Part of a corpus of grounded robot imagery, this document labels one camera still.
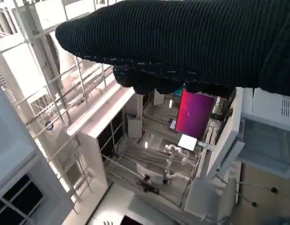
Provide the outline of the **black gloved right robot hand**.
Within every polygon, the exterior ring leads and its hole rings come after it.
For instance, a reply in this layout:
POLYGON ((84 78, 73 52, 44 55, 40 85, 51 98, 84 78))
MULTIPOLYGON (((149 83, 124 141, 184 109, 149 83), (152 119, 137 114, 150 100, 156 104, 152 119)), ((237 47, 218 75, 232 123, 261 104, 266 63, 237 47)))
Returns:
POLYGON ((141 95, 290 96, 290 0, 126 0, 60 24, 55 37, 141 95))

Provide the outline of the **bare left hand, blue tape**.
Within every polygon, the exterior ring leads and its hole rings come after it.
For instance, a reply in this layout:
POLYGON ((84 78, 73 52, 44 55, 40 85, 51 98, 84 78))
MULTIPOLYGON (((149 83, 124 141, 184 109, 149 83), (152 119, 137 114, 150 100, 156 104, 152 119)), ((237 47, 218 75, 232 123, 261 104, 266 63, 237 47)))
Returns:
POLYGON ((290 216, 276 218, 273 225, 290 225, 290 216))

